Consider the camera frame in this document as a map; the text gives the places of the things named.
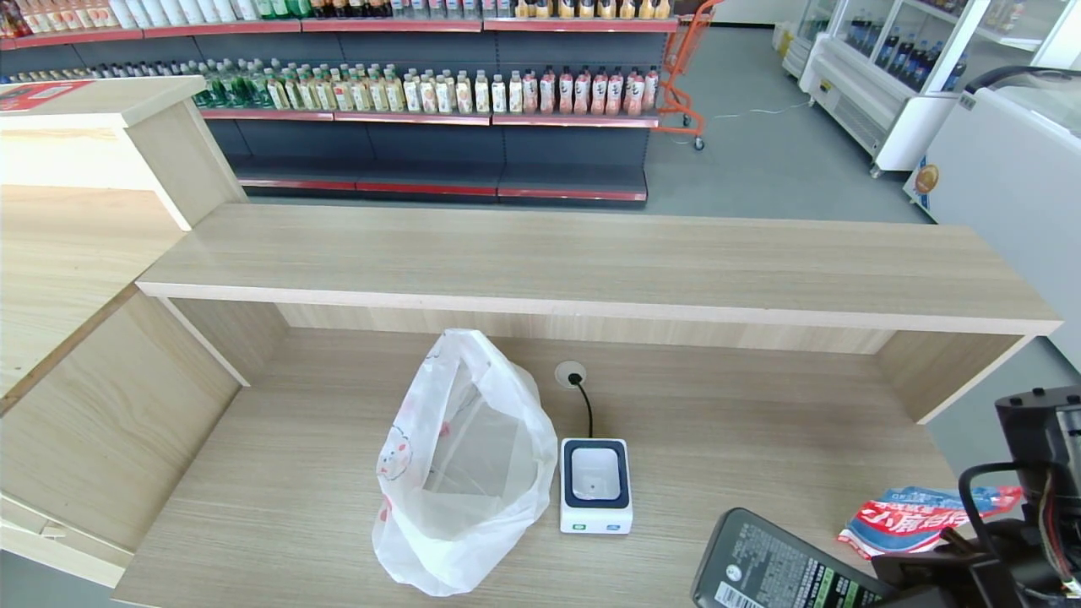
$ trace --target gray floor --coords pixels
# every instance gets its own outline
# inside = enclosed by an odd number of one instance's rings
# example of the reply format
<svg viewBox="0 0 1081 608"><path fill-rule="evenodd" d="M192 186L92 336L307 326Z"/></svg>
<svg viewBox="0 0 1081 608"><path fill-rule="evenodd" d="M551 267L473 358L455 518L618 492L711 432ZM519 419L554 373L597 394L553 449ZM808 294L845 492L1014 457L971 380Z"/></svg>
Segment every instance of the gray floor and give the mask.
<svg viewBox="0 0 1081 608"><path fill-rule="evenodd" d="M820 108L789 107L805 102L806 96L780 69L770 35L764 29L729 28L706 34L691 69L693 76L680 85L705 117L739 116L711 120L706 149L700 153L689 145L686 136L651 135L650 202L635 212L927 222L900 191L905 175L871 180L866 153ZM748 111L784 108L789 109L776 115ZM1007 459L995 399L1033 386L1077 383L1081 375L1054 346L1035 342L936 418L929 429L955 472ZM998 481L1011 483L1009 477ZM4 608L121 606L108 600L105 587L8 553L0 569Z"/></svg>

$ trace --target basket cart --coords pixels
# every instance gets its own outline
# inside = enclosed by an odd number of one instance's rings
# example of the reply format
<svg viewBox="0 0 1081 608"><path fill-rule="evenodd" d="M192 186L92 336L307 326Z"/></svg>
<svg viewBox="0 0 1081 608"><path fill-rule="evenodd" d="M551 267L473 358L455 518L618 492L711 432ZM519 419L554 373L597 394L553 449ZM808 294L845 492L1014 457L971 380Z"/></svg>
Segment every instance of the basket cart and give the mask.
<svg viewBox="0 0 1081 608"><path fill-rule="evenodd" d="M686 74L694 52L698 49L702 35L713 21L713 8L723 0L706 0L691 15L681 15L679 26L676 31L668 37L665 44L664 72L668 79L660 81L660 89L664 91L658 104L657 114L660 115L662 122L669 114L682 114L683 127L655 127L654 131L666 133L683 133L694 136L694 149L700 150L706 147L706 141L702 138L702 133L706 130L706 121L702 115L692 109L691 95L676 87L676 78Z"/></svg>

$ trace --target white plastic bag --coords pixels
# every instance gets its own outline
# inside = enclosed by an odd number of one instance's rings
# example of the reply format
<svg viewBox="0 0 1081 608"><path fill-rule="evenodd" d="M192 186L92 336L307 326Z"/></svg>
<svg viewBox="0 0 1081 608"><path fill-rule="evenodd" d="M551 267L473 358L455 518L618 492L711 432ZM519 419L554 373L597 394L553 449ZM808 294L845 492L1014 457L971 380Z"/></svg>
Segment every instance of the white plastic bag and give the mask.
<svg viewBox="0 0 1081 608"><path fill-rule="evenodd" d="M376 463L379 564L428 595L472 591L548 506L558 451L533 376L481 332L444 331Z"/></svg>

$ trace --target red shelf edge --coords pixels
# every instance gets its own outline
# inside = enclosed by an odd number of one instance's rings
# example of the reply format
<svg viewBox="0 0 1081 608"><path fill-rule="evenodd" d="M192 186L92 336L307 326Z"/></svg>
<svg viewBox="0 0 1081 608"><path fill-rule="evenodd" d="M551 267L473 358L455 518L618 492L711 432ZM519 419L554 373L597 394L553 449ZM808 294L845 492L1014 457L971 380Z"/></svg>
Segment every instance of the red shelf edge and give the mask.
<svg viewBox="0 0 1081 608"><path fill-rule="evenodd" d="M595 127L615 129L654 129L657 116L582 116L565 114L494 114L492 124L508 127Z"/></svg>
<svg viewBox="0 0 1081 608"><path fill-rule="evenodd" d="M342 122L404 122L415 124L472 124L488 127L492 123L492 116L488 114L336 111L334 113L334 120Z"/></svg>
<svg viewBox="0 0 1081 608"><path fill-rule="evenodd" d="M289 34L301 31L299 19L208 23L177 25L144 29L146 38L179 38L184 36L215 36L221 34Z"/></svg>
<svg viewBox="0 0 1081 608"><path fill-rule="evenodd" d="M307 120L333 121L334 114L330 111L301 111L278 109L231 109L204 108L199 110L204 120Z"/></svg>
<svg viewBox="0 0 1081 608"><path fill-rule="evenodd" d="M428 195L467 195L467 196L492 196L496 195L495 186L452 186L437 184L385 184L376 182L357 182L358 191L370 193L409 193Z"/></svg>
<svg viewBox="0 0 1081 608"><path fill-rule="evenodd" d="M13 40L15 49L32 49L36 47L55 47L58 44L79 44L83 42L105 42L108 40L141 40L142 29L85 29L79 31L61 31L54 34L38 34Z"/></svg>
<svg viewBox="0 0 1081 608"><path fill-rule="evenodd" d="M253 180L237 177L241 186L264 188L305 188L312 190L356 190L353 182L331 182L324 180Z"/></svg>
<svg viewBox="0 0 1081 608"><path fill-rule="evenodd" d="M645 191L570 190L558 188L497 188L499 196L513 198L573 198L582 200L644 201Z"/></svg>
<svg viewBox="0 0 1081 608"><path fill-rule="evenodd" d="M481 31L480 19L302 19L302 31Z"/></svg>
<svg viewBox="0 0 1081 608"><path fill-rule="evenodd" d="M679 21L666 19L561 19L561 18L517 18L498 17L484 19L484 29L496 31L592 31L592 32L639 32L667 34L676 31Z"/></svg>

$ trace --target red and blue packaging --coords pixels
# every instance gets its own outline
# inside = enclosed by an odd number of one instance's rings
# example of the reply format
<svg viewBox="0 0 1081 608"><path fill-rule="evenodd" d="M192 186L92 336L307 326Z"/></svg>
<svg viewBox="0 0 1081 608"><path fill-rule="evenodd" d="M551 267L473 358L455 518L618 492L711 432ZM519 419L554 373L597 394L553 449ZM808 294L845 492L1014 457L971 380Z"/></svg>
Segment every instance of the red and blue packaging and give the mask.
<svg viewBox="0 0 1081 608"><path fill-rule="evenodd" d="M972 498L979 514L989 517L1011 511L1022 499L1022 490L1013 486L973 488ZM870 559L883 553L931 551L944 528L967 523L956 491L891 488L879 500L865 502L837 540Z"/></svg>

